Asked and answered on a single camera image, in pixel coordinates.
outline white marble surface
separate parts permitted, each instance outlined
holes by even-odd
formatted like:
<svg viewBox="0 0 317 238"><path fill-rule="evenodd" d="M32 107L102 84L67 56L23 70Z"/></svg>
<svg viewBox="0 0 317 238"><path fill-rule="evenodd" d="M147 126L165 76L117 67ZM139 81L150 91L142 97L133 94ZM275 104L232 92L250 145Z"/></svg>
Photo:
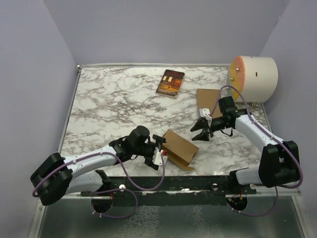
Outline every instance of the white marble surface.
<svg viewBox="0 0 317 238"><path fill-rule="evenodd" d="M165 69L185 72L176 100L155 94ZM196 89L219 89L225 84L225 67L121 67L84 68L79 79L62 156L80 155L99 149L110 141L128 135L138 125L151 135L163 135L171 129L190 140L199 132L190 132L197 115ZM250 111L267 126L260 105ZM227 175L231 170L256 165L260 152L241 133L233 137L216 132L210 142L194 141L199 147L191 166L184 172L172 162L166 165L167 176ZM138 157L124 163L132 176L160 176ZM109 176L124 176L120 165L104 168Z"/></svg>

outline gray wall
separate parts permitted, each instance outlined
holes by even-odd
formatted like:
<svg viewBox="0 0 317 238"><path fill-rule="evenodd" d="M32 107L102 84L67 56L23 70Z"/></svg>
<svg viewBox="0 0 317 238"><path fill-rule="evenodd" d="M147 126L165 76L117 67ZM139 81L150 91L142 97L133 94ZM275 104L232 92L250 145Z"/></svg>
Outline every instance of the gray wall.
<svg viewBox="0 0 317 238"><path fill-rule="evenodd" d="M44 0L79 64L258 56L288 0Z"/></svg>
<svg viewBox="0 0 317 238"><path fill-rule="evenodd" d="M42 0L0 2L0 237L26 237L29 180L57 150L76 62Z"/></svg>
<svg viewBox="0 0 317 238"><path fill-rule="evenodd" d="M261 53L277 64L279 81L265 107L274 133L299 145L301 191L311 224L317 224L316 12L316 0L291 0Z"/></svg>

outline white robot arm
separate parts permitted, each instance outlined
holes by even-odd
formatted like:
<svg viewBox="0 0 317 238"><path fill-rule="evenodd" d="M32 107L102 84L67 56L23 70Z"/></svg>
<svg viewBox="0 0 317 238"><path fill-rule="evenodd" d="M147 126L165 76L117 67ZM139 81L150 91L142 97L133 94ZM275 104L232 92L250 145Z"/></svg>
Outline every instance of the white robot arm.
<svg viewBox="0 0 317 238"><path fill-rule="evenodd" d="M191 131L202 130L192 140L209 141L215 131L233 128L244 134L262 152L259 166L230 172L232 186L259 184L266 187L298 181L300 172L298 147L293 141L284 141L263 127L246 109L238 110L232 97L218 102L222 117L212 119L209 109L200 109L200 119Z"/></svg>
<svg viewBox="0 0 317 238"><path fill-rule="evenodd" d="M37 192L33 195L38 196L43 205L50 205L68 193L98 191L107 183L106 174L98 169L123 163L133 155L144 156L145 164L157 170L167 159L161 150L165 138L153 135L153 139L155 142L150 141L146 127L138 126L128 136L96 151L64 158L54 153L32 174L31 182Z"/></svg>

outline book cover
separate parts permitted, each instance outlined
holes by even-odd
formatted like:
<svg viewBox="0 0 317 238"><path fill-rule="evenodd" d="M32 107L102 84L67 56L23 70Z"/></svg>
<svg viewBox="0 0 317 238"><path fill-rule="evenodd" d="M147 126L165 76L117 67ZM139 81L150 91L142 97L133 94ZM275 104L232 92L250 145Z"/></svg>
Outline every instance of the book cover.
<svg viewBox="0 0 317 238"><path fill-rule="evenodd" d="M157 94L176 98L185 73L173 70L165 70L165 73L158 85Z"/></svg>

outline cardboard piece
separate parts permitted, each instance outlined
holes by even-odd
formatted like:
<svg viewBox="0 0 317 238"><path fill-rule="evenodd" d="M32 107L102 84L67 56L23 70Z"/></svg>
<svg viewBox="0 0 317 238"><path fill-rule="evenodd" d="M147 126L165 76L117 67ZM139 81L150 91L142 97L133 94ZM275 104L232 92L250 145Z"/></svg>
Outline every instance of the cardboard piece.
<svg viewBox="0 0 317 238"><path fill-rule="evenodd" d="M163 137L166 139L166 143L163 144L162 148L167 151L168 159L182 170L194 170L188 165L192 162L199 148L170 129Z"/></svg>
<svg viewBox="0 0 317 238"><path fill-rule="evenodd" d="M217 89L197 89L197 108L198 113L199 109L202 108L209 108L210 112L213 110L213 107L216 103L217 96L219 93L219 90ZM217 108L215 112L212 115L212 118L218 118L221 117L222 114L220 112L219 106L217 105Z"/></svg>

